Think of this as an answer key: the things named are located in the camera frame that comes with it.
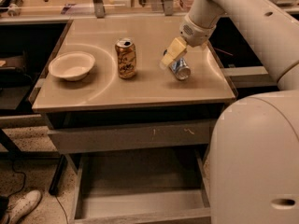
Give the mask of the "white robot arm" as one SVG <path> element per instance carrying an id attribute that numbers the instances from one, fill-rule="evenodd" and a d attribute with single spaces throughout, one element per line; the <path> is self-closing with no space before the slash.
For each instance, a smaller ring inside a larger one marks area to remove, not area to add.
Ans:
<path id="1" fill-rule="evenodd" d="M 210 141 L 212 224 L 299 224 L 299 21 L 269 0 L 194 0 L 162 66 L 227 14 L 278 90 L 228 106 Z"/>

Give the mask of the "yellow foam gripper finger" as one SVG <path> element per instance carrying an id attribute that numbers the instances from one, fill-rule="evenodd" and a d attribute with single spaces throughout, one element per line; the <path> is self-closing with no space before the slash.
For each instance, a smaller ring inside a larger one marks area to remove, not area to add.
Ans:
<path id="1" fill-rule="evenodd" d="M 170 46 L 166 49 L 166 54 L 163 56 L 160 62 L 162 68 L 170 66 L 172 63 L 179 60 L 187 52 L 187 42 L 181 36 L 176 37 Z"/>

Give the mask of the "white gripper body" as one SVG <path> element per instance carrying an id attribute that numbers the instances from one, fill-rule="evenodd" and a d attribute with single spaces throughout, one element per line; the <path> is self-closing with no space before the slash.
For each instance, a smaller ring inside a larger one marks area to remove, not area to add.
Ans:
<path id="1" fill-rule="evenodd" d="M 190 16 L 186 15 L 179 26 L 180 35 L 189 46 L 202 46 L 213 34 L 216 23 L 216 17 L 204 21 L 192 21 Z"/>

